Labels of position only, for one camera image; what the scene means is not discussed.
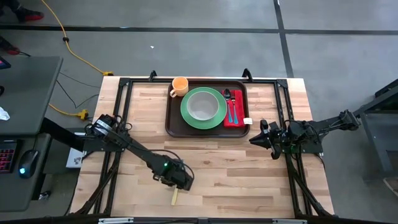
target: mug handle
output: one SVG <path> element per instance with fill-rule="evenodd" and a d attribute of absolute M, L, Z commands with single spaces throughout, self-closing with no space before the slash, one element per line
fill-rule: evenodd
<path fill-rule="evenodd" d="M 171 96 L 172 98 L 174 98 L 174 97 L 177 96 L 177 94 L 175 93 L 175 90 L 170 91 L 170 96 Z"/>

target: red backlit keyboard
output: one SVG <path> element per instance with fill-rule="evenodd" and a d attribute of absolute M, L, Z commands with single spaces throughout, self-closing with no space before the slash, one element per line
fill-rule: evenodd
<path fill-rule="evenodd" d="M 0 142 L 0 174 L 12 172 L 16 158 L 17 141 Z"/>

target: butcher block tabletop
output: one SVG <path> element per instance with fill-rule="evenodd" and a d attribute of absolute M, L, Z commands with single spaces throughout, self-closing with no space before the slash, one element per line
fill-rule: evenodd
<path fill-rule="evenodd" d="M 112 114 L 120 77 L 104 77 L 94 121 Z M 311 120 L 311 110 L 301 78 L 287 79 L 296 120 Z M 195 172 L 189 192 L 179 190 L 171 205 L 174 188 L 152 180 L 152 172 L 133 153 L 125 151 L 119 165 L 114 193 L 113 217 L 233 217 L 293 218 L 292 199 L 284 156 L 272 160 L 271 151 L 254 146 L 249 139 L 259 134 L 261 119 L 277 121 L 274 87 L 246 84 L 250 132 L 243 138 L 173 138 L 165 130 L 169 83 L 134 83 L 127 121 L 130 135 L 148 149 L 177 153 Z M 285 109 L 284 95 L 281 91 Z M 103 152 L 88 156 L 81 167 L 70 212 L 83 206 L 100 179 Z M 325 171 L 319 158 L 303 155 L 308 188 L 333 213 Z M 108 187 L 104 190 L 104 209 Z M 300 207 L 303 206 L 298 190 Z"/>

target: orange cup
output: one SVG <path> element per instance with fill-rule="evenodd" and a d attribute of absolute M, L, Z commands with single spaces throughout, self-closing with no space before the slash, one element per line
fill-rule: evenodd
<path fill-rule="evenodd" d="M 188 80 L 185 77 L 175 77 L 172 82 L 173 90 L 170 91 L 171 97 L 185 96 L 188 93 Z"/>

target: fork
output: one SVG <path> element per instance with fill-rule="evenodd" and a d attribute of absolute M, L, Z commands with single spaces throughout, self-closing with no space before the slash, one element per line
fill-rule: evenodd
<path fill-rule="evenodd" d="M 238 124 L 238 117 L 236 116 L 236 109 L 235 109 L 235 90 L 231 91 L 231 101 L 234 105 L 234 124 Z"/>

